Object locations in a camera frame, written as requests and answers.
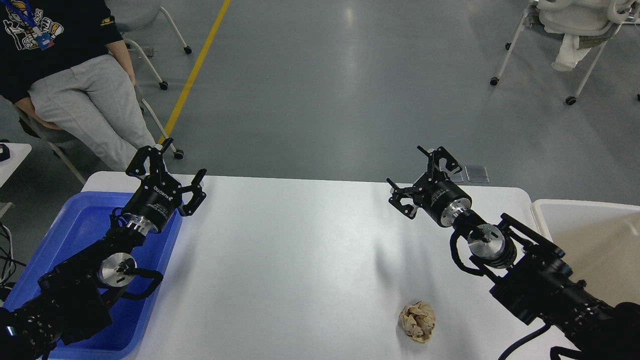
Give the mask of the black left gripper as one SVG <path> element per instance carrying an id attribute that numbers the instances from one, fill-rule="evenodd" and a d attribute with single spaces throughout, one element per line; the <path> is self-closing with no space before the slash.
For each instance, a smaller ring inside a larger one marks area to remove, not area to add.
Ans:
<path id="1" fill-rule="evenodd" d="M 206 168 L 199 169 L 187 186 L 182 186 L 167 170 L 163 155 L 173 141 L 172 137 L 167 137 L 160 144 L 161 148 L 157 145 L 142 146 L 125 169 L 125 174 L 141 180 L 141 185 L 121 214 L 130 222 L 145 219 L 150 223 L 149 231 L 153 234 L 164 230 L 178 206 L 181 217 L 192 216 L 207 196 L 201 184 Z M 186 193 L 192 196 L 189 202 L 182 203 L 182 194 Z"/>

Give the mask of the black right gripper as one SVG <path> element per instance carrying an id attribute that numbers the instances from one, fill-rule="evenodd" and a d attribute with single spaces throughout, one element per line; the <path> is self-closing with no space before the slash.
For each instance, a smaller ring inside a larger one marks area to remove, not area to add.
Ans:
<path id="1" fill-rule="evenodd" d="M 455 218 L 471 209 L 471 196 L 452 182 L 451 174 L 463 171 L 461 164 L 443 146 L 435 149 L 416 148 L 427 157 L 425 174 L 410 187 L 399 187 L 393 180 L 386 178 L 391 186 L 388 202 L 410 220 L 416 217 L 421 208 L 442 228 L 451 227 Z M 412 203 L 402 204 L 403 199 Z"/>

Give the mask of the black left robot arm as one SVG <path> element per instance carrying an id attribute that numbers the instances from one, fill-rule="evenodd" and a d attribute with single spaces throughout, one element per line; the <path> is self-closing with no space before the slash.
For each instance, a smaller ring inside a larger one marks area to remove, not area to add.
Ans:
<path id="1" fill-rule="evenodd" d="M 169 174 L 163 159 L 173 144 L 142 146 L 126 174 L 141 181 L 123 207 L 112 210 L 105 236 L 55 265 L 38 280 L 39 295 L 15 310 L 1 309 L 1 355 L 10 360 L 48 359 L 62 340 L 87 340 L 113 323 L 118 300 L 141 301 L 163 281 L 156 269 L 140 268 L 132 256 L 147 235 L 159 234 L 173 217 L 193 215 L 206 198 L 202 168 L 183 186 Z"/>

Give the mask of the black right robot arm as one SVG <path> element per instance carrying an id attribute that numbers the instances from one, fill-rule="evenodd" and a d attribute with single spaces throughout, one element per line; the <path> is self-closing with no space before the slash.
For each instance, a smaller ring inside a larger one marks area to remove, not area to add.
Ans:
<path id="1" fill-rule="evenodd" d="M 439 227 L 453 228 L 451 258 L 458 269 L 487 276 L 490 294 L 526 325 L 534 319 L 543 326 L 515 341 L 500 354 L 505 360 L 520 346 L 558 328 L 574 349 L 553 346 L 551 360 L 637 360 L 639 358 L 639 305 L 623 301 L 608 305 L 585 290 L 585 280 L 571 280 L 565 251 L 509 214 L 498 224 L 485 221 L 472 208 L 473 200 L 450 174 L 460 163 L 443 147 L 420 152 L 426 171 L 409 187 L 392 180 L 388 202 L 414 219 L 423 209 Z"/>

